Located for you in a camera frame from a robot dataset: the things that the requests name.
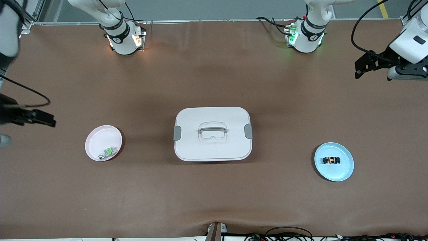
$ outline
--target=yellow floor line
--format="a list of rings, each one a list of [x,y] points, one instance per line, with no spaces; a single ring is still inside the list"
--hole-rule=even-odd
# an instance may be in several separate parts
[[[382,13],[383,18],[389,18],[388,13],[386,12],[386,8],[384,4],[379,5],[380,12]]]

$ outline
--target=table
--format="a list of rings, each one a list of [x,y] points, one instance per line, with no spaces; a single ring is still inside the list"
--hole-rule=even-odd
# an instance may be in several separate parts
[[[354,79],[363,53],[353,21],[332,21],[314,53],[287,49],[260,22],[190,22],[147,28],[144,52],[121,56],[97,26],[33,26],[8,77],[46,94],[56,128],[5,125],[0,238],[177,237],[209,223],[229,232],[293,225],[314,235],[425,234],[428,83]],[[356,42],[377,52],[398,20],[363,21]],[[42,101],[5,83],[19,103]],[[172,141],[188,107],[240,106],[253,125],[251,155],[187,163]],[[90,160],[89,132],[124,134],[114,160]],[[338,142],[355,170],[330,182],[313,154]]]

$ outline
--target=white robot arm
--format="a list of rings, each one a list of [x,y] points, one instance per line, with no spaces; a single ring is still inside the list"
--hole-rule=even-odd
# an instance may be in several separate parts
[[[19,35],[25,18],[26,0],[0,0],[0,68],[7,66],[19,52]]]
[[[132,54],[143,48],[145,29],[126,21],[123,14],[116,9],[124,5],[125,0],[68,0],[68,2],[100,22],[100,27],[107,33],[110,45],[118,54]]]
[[[287,30],[291,36],[287,36],[287,43],[303,53],[313,52],[320,44],[324,36],[324,30],[330,22],[332,12],[330,5],[347,4],[356,0],[304,0],[308,6],[308,14],[305,19],[299,19],[292,25],[295,27]]]

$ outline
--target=white storage box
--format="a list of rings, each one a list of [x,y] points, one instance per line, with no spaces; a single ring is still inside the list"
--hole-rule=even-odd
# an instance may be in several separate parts
[[[250,115],[241,107],[187,108],[175,119],[174,149],[183,161],[242,160],[252,138]]]

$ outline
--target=cable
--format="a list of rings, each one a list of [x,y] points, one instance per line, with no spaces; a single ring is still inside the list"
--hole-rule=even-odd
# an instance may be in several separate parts
[[[44,104],[38,104],[38,105],[24,105],[25,107],[42,107],[42,106],[47,106],[47,105],[49,105],[50,103],[51,103],[51,100],[49,99],[49,98],[47,98],[44,94],[42,94],[42,93],[40,93],[40,92],[38,92],[38,91],[36,91],[36,90],[33,90],[32,88],[30,88],[30,87],[27,87],[27,86],[25,86],[25,85],[23,85],[23,84],[20,84],[20,83],[18,83],[18,82],[16,82],[16,81],[13,81],[13,80],[11,80],[11,79],[9,79],[8,77],[5,77],[4,75],[2,75],[2,74],[0,74],[0,78],[3,78],[3,79],[5,79],[5,80],[7,80],[7,81],[9,81],[9,82],[11,82],[11,83],[13,83],[13,84],[16,84],[17,86],[20,86],[20,87],[22,87],[22,88],[24,88],[24,89],[27,89],[27,90],[29,90],[29,91],[31,91],[31,92],[33,92],[33,93],[36,93],[36,94],[38,94],[38,95],[40,95],[41,97],[43,97],[47,102],[46,103],[44,103]]]
[[[282,238],[282,237],[289,237],[288,239],[284,240],[287,241],[289,239],[292,238],[297,238],[300,241],[303,241],[301,238],[304,238],[304,240],[306,241],[306,238],[309,238],[311,241],[314,241],[313,235],[311,232],[309,232],[306,229],[303,228],[299,228],[299,227],[293,227],[293,226],[282,226],[282,227],[275,227],[275,228],[271,228],[270,230],[266,231],[265,236],[267,236],[267,234],[270,231],[276,230],[276,229],[299,229],[299,230],[303,230],[305,232],[307,232],[310,236],[304,235],[304,234],[300,234],[300,233],[296,233],[296,232],[281,232],[275,235],[270,235],[272,237],[276,237],[276,238]]]
[[[428,236],[412,236],[407,233],[388,233],[380,236],[368,236],[362,235],[357,237],[343,237],[341,241],[378,241],[383,240],[384,238],[394,238],[399,239],[400,241],[414,241],[415,239],[423,241],[428,238]]]
[[[21,22],[24,23],[25,21],[24,10],[15,0],[1,0],[1,1],[4,2],[7,6],[9,6],[18,15]]]
[[[420,0],[419,1],[419,3],[418,4],[416,4],[415,5],[415,7],[414,8],[412,8],[413,7],[413,4],[416,2],[417,0],[413,0],[410,4],[409,4],[409,7],[407,8],[407,18],[410,20],[413,16],[411,16],[410,15],[410,12],[413,10],[413,9],[415,9],[416,8],[416,6],[417,5],[419,5],[421,2],[422,2],[422,0]]]
[[[285,32],[282,32],[282,31],[279,29],[279,27],[284,27],[284,28],[285,28],[285,25],[277,24],[277,23],[275,22],[275,19],[274,19],[274,18],[272,18],[272,20],[269,20],[269,19],[267,19],[267,18],[265,18],[265,17],[258,17],[257,19],[258,19],[258,20],[260,20],[260,19],[266,20],[268,23],[275,25],[275,26],[276,26],[276,29],[277,29],[280,33],[282,33],[282,34],[284,34],[284,35],[287,35],[287,36],[291,36],[291,34],[289,34],[289,33],[285,33]]]
[[[412,18],[419,12],[419,11],[421,11],[421,9],[425,6],[425,5],[427,5],[427,3],[428,2],[425,2],[418,10],[416,10],[415,12],[414,12],[414,14],[411,16]],[[415,9],[416,8],[416,6],[418,6],[420,3],[418,3],[418,4],[416,4],[412,9],[411,9],[411,11],[413,11],[413,9]]]
[[[125,17],[124,17],[124,19],[131,20],[133,22],[145,21],[145,20],[141,20],[141,19],[132,19],[132,18],[125,18]]]
[[[131,13],[132,21],[134,21],[134,22],[135,22],[134,15],[132,14],[131,9],[129,9],[128,4],[127,4],[126,2],[125,2],[125,5],[126,5],[126,7],[128,8],[129,13]]]
[[[284,35],[287,35],[287,36],[291,36],[291,34],[290,34],[290,33],[282,32],[282,31],[279,29],[279,26],[278,26],[278,24],[276,24],[276,22],[275,22],[275,19],[274,19],[274,18],[272,18],[272,21],[273,21],[273,24],[275,24],[276,29],[277,29],[280,33],[282,33],[282,34],[284,34]]]
[[[361,51],[363,51],[363,52],[366,52],[367,54],[369,54],[369,55],[371,55],[371,56],[375,56],[375,57],[377,57],[377,58],[379,58],[379,59],[382,59],[382,60],[384,60],[384,61],[387,61],[387,62],[393,62],[392,60],[386,59],[386,58],[384,58],[384,57],[382,57],[382,56],[380,56],[380,55],[378,55],[378,54],[374,53],[374,51],[368,51],[367,49],[361,48],[361,47],[360,47],[360,46],[358,46],[358,45],[355,43],[355,41],[354,41],[354,34],[355,34],[355,30],[357,29],[358,24],[361,22],[361,19],[363,19],[363,17],[365,17],[365,16],[366,16],[366,15],[367,15],[371,10],[375,9],[377,6],[379,6],[379,5],[383,4],[383,3],[387,2],[387,1],[389,1],[389,0],[382,0],[382,1],[378,2],[378,3],[377,3],[377,4],[375,4],[373,7],[369,8],[365,13],[363,13],[363,15],[361,15],[361,17],[360,17],[360,18],[357,20],[357,22],[355,23],[354,28],[352,29],[352,33],[351,33],[351,43],[352,43],[352,45],[353,45],[354,47],[356,47],[357,49],[359,49],[359,50],[361,50]]]
[[[104,8],[111,14],[111,15],[113,15],[113,17],[115,17],[117,20],[121,20],[121,19],[119,19],[119,18],[117,18],[113,13],[111,13],[110,12],[110,10],[107,8],[107,6],[103,3],[103,1],[101,1],[101,0],[98,0],[103,6],[104,6]]]
[[[256,19],[258,19],[258,20],[263,19],[263,20],[266,20],[266,21],[267,21],[268,23],[270,23],[270,24],[277,25],[278,27],[285,27],[285,25],[275,24],[275,23],[273,23],[272,21],[270,21],[269,19],[267,19],[267,18],[265,18],[265,17],[258,17],[258,18],[256,18]]]

